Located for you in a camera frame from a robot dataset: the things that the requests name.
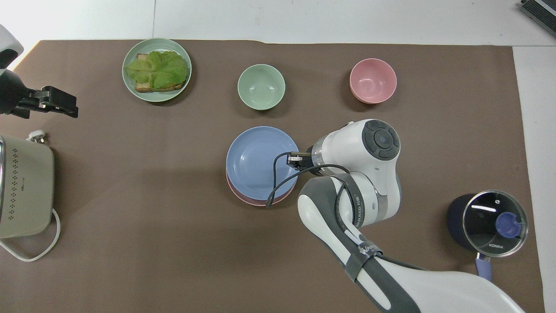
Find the black strap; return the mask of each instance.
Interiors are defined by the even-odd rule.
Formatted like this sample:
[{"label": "black strap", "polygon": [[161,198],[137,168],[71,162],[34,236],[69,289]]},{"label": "black strap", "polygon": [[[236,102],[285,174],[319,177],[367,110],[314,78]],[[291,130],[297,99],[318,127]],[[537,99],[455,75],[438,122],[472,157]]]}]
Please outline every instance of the black strap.
[{"label": "black strap", "polygon": [[345,271],[352,282],[355,282],[357,275],[370,258],[376,256],[378,253],[383,254],[374,242],[366,240],[366,238],[363,239],[364,241],[361,242],[356,249],[351,251],[351,256],[347,259]]}]

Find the green bowl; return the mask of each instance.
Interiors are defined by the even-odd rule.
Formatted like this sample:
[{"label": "green bowl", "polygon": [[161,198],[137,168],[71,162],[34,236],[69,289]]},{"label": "green bowl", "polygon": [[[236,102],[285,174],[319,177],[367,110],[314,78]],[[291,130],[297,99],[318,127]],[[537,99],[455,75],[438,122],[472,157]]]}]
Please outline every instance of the green bowl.
[{"label": "green bowl", "polygon": [[255,110],[268,110],[277,105],[286,92],[286,82],[279,70],[267,64],[255,64],[241,73],[237,93]]},{"label": "green bowl", "polygon": [[[145,53],[149,54],[152,51],[174,51],[179,54],[184,60],[187,65],[187,76],[185,77],[185,84],[179,90],[174,91],[165,91],[165,92],[137,92],[135,90],[135,80],[131,79],[128,74],[126,73],[125,67],[128,66],[133,60],[137,58],[138,53]],[[122,77],[123,82],[126,84],[126,87],[129,91],[134,94],[137,98],[149,101],[149,102],[163,102],[174,98],[175,96],[179,95],[189,83],[191,78],[191,59],[189,55],[180,46],[177,42],[165,39],[165,38],[153,38],[143,40],[140,43],[136,44],[131,50],[127,53],[126,58],[123,59],[122,65]]]}]

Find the toast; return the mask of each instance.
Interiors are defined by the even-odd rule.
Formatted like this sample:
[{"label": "toast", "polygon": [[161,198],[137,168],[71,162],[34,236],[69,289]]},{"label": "toast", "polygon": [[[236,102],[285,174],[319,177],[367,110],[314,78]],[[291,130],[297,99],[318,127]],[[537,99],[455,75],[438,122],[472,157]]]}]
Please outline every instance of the toast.
[{"label": "toast", "polygon": [[[138,60],[146,60],[147,59],[148,54],[144,54],[144,53],[138,53],[137,54],[137,59]],[[149,82],[144,82],[139,84],[138,82],[135,82],[135,90],[137,92],[164,92],[164,91],[173,91],[173,90],[179,90],[183,87],[183,85],[185,84],[185,80],[177,85],[172,85],[172,86],[168,86],[168,87],[164,87],[164,88],[158,88],[158,89],[154,89],[151,87]]]}]

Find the pink bowl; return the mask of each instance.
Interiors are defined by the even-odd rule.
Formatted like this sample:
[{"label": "pink bowl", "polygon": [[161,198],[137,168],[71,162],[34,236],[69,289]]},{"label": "pink bowl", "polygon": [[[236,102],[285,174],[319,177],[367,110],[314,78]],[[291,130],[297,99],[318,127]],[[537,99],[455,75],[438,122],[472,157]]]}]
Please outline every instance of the pink bowl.
[{"label": "pink bowl", "polygon": [[361,102],[376,104],[388,100],[394,94],[398,80],[392,67],[377,58],[359,61],[349,76],[353,95]]},{"label": "pink bowl", "polygon": [[[256,207],[264,207],[266,206],[266,200],[255,200],[252,198],[249,198],[247,196],[245,196],[244,194],[242,194],[241,192],[239,192],[239,190],[237,190],[234,185],[232,185],[230,178],[228,177],[228,172],[226,171],[226,180],[228,181],[228,186],[230,187],[230,189],[232,190],[233,194],[238,197],[240,200],[242,200],[243,202],[250,204],[252,206],[256,206]],[[274,200],[272,201],[272,204],[276,204],[282,200],[284,200],[290,193],[292,190],[294,190],[294,186],[290,188],[290,190],[288,190],[285,194],[274,198]]]}]

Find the green plate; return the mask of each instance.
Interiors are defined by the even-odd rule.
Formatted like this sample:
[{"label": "green plate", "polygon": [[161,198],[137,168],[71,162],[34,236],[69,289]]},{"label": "green plate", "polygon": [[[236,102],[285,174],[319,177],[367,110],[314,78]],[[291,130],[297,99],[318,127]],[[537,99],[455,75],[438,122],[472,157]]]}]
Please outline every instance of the green plate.
[{"label": "green plate", "polygon": [[[185,84],[179,90],[174,91],[165,91],[165,92],[137,92],[135,90],[135,80],[131,79],[125,71],[125,67],[128,66],[133,60],[137,58],[138,53],[145,53],[149,54],[152,51],[174,51],[179,54],[184,60],[187,65],[187,76],[185,77]],[[149,102],[163,102],[174,98],[175,96],[179,95],[189,83],[189,79],[191,78],[191,59],[189,55],[180,46],[177,42],[165,39],[165,38],[153,38],[143,40],[140,43],[136,44],[131,50],[127,53],[126,58],[123,59],[122,65],[122,77],[123,82],[126,84],[126,87],[129,91],[134,94],[137,98],[149,101]]]}]

